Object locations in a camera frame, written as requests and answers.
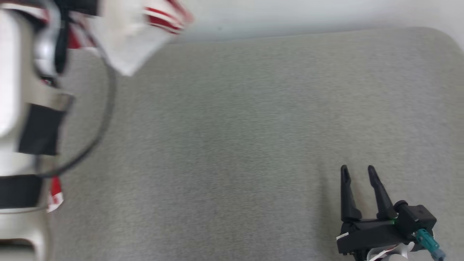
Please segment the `red white basketball jersey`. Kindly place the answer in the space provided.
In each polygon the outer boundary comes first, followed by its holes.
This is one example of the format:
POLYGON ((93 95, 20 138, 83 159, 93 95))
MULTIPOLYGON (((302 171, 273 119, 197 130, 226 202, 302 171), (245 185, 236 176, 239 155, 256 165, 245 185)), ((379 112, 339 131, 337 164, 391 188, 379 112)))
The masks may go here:
POLYGON ((63 73, 68 49, 93 51, 132 76, 193 21, 180 0, 38 0, 32 14, 44 24, 38 67, 53 78, 63 73))

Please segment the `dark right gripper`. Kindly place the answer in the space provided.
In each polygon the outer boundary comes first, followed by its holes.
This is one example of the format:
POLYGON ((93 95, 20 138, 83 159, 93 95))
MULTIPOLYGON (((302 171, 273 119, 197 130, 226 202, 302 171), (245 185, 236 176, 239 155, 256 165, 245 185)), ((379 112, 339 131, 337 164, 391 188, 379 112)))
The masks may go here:
POLYGON ((375 167, 368 166, 370 184, 376 195, 377 219, 361 220, 351 190, 348 167, 341 167, 341 233, 336 238, 338 253, 355 260, 407 260, 408 240, 394 221, 397 212, 375 167))

